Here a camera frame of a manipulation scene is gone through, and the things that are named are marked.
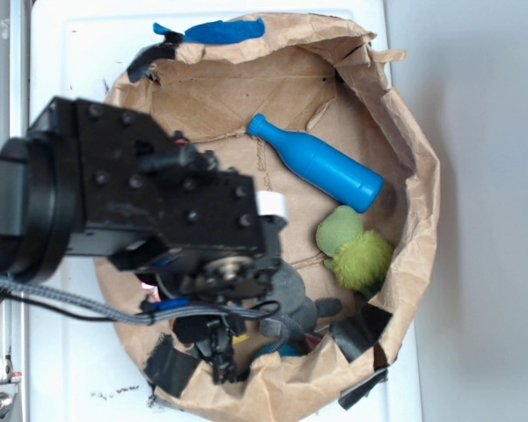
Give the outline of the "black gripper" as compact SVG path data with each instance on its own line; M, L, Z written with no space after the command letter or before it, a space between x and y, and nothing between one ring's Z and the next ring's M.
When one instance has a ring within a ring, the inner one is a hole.
M107 222L109 262L157 282L167 295L228 302L261 298L282 265L279 233L287 223L284 198L256 191L252 178L220 168L182 133L134 137L110 162ZM206 308L175 319L182 344L212 366L213 382L243 382L233 338L248 316Z

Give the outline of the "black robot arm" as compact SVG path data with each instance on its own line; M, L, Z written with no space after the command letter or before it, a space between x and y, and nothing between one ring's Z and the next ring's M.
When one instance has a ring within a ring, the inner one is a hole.
M267 298L285 219L257 207L253 180L222 169L145 113L54 98L0 150L0 297L38 293L69 256L103 258L156 287L158 300L99 318L173 320L217 384L238 382L232 340L279 310Z

